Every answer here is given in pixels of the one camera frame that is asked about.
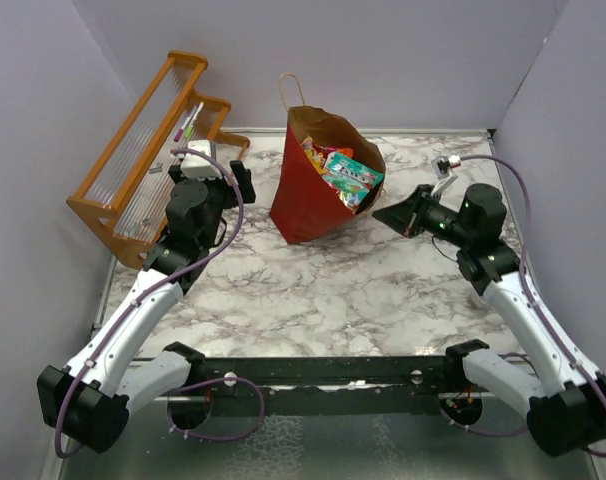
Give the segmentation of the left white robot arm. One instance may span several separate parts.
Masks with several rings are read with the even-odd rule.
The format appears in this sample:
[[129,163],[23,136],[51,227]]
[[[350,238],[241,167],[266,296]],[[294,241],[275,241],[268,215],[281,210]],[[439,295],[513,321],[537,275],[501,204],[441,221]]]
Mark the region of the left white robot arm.
[[240,160],[228,168],[210,161],[199,173],[180,164],[170,175],[175,184],[165,209],[167,224],[129,293],[77,355],[61,369],[46,367],[37,379],[42,416],[55,431],[60,458],[70,455],[64,437],[103,453],[142,407],[175,389],[189,395],[203,385],[197,353],[181,344],[142,367],[130,363],[206,265],[233,241],[224,233],[224,211],[242,211],[255,202],[256,193],[251,172]]

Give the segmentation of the teal Fox's mint candy bag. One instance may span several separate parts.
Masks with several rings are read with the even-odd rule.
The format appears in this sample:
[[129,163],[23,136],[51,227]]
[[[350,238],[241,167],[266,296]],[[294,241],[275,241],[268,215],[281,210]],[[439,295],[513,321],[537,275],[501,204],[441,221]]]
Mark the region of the teal Fox's mint candy bag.
[[342,153],[332,152],[325,162],[321,177],[341,202],[356,212],[366,196],[381,183],[384,174]]

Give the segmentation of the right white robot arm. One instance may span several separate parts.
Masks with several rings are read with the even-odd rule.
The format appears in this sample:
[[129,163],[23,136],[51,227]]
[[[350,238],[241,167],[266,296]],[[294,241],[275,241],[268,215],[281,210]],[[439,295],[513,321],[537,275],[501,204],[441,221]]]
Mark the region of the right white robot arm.
[[535,293],[518,255],[502,240],[507,209],[499,189],[467,188],[458,210],[420,185],[404,201],[374,211],[376,220],[407,238],[427,232],[457,247],[459,271],[500,315],[532,362],[531,375],[481,341],[452,346],[444,383],[485,388],[516,411],[537,446],[558,457],[606,439],[606,374],[562,331]]

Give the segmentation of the red paper bag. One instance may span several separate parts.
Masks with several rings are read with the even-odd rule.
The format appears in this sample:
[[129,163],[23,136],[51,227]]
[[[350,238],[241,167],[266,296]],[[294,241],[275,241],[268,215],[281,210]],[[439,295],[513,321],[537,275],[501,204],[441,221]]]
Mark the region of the red paper bag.
[[270,217],[284,240],[301,244],[335,232],[372,209],[382,192],[380,181],[356,208],[339,197],[339,191],[322,179],[307,155],[302,142],[310,138],[322,147],[346,147],[353,158],[384,175],[386,165],[378,147],[363,137],[344,117],[307,104],[287,103],[283,87],[279,94],[287,112],[287,127],[281,173],[271,206]]

